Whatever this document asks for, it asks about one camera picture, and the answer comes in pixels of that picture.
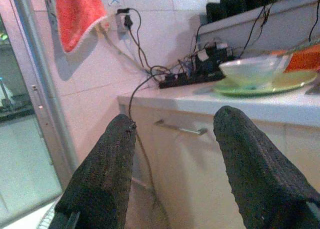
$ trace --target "glass door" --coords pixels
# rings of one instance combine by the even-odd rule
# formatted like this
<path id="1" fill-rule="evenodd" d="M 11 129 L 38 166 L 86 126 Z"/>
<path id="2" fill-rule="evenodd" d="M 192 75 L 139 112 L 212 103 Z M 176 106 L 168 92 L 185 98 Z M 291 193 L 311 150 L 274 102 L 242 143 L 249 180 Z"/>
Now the glass door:
<path id="1" fill-rule="evenodd" d="M 67 171 L 49 150 L 56 135 L 22 33 L 0 0 L 0 228 L 59 196 Z"/>

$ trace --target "orange object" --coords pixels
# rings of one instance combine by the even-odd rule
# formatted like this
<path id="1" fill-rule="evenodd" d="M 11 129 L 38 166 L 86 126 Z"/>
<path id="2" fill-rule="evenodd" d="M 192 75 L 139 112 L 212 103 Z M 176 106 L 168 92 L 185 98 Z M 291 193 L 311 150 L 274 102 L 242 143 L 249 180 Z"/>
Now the orange object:
<path id="1" fill-rule="evenodd" d="M 107 18 L 101 0 L 56 0 L 56 13 L 66 53 L 73 51 L 94 26 Z"/>
<path id="2" fill-rule="evenodd" d="M 278 50 L 272 54 L 281 54 L 285 50 Z M 295 52 L 285 69 L 285 73 L 300 70 L 320 70 L 320 45 L 314 45 L 308 49 Z"/>

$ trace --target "metal door frame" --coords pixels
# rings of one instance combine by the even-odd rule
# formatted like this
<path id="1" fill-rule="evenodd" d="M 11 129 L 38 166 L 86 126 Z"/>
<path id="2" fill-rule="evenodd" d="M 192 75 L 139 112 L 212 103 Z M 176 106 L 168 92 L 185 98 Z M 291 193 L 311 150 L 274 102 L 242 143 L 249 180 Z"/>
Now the metal door frame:
<path id="1" fill-rule="evenodd" d="M 46 142 L 56 174 L 63 189 L 66 188 L 74 170 L 68 155 L 68 143 L 59 134 L 57 123 L 50 110 L 48 96 L 44 93 L 42 75 L 36 67 L 31 45 L 24 32 L 25 21 L 22 22 L 14 0 L 0 0 L 0 14 L 9 40 L 20 67 L 27 91 L 29 93 L 43 138 Z"/>

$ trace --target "white countertop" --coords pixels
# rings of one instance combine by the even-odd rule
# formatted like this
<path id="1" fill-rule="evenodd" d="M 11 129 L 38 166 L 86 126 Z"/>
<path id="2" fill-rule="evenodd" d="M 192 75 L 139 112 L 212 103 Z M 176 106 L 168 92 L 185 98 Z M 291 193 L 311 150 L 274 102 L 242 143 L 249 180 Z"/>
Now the white countertop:
<path id="1" fill-rule="evenodd" d="M 138 91 L 132 105 L 214 115 L 222 106 L 242 110 L 252 120 L 320 127 L 320 95 L 305 95 L 315 83 L 303 88 L 259 97 L 231 97 L 214 92 L 215 82 Z M 128 105 L 131 93 L 120 95 L 120 105 Z"/>

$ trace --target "floor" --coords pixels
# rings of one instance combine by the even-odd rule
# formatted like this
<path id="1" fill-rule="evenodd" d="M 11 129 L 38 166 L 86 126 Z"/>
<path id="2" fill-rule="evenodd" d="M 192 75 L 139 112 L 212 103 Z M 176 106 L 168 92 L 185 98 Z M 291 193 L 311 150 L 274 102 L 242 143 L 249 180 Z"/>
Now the floor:
<path id="1" fill-rule="evenodd" d="M 4 227 L 3 229 L 36 229 L 38 223 L 52 204 L 53 202 L 15 221 L 14 223 Z"/>

